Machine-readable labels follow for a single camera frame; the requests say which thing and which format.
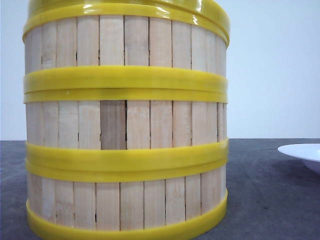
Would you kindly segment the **bamboo steamer lid yellow rim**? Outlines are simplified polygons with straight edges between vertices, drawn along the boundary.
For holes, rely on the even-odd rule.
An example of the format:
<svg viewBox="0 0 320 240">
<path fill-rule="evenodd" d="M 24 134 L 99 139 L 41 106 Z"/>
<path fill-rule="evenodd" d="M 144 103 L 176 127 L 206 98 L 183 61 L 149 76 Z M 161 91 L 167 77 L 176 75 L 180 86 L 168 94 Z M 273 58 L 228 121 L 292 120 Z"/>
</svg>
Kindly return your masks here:
<svg viewBox="0 0 320 240">
<path fill-rule="evenodd" d="M 213 0 L 31 0 L 23 32 L 44 23 L 89 15 L 163 18 L 197 25 L 229 41 L 230 20 Z"/>
</svg>

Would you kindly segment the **white plate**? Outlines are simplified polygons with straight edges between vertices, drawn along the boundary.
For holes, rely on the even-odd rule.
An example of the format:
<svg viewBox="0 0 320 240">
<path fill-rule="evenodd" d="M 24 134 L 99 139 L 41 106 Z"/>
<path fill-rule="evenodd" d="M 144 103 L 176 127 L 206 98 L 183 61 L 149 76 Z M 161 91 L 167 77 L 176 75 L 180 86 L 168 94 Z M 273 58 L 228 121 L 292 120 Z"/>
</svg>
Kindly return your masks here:
<svg viewBox="0 0 320 240">
<path fill-rule="evenodd" d="M 282 145 L 277 150 L 287 156 L 298 158 L 311 171 L 320 174 L 320 144 L 301 143 Z"/>
</svg>

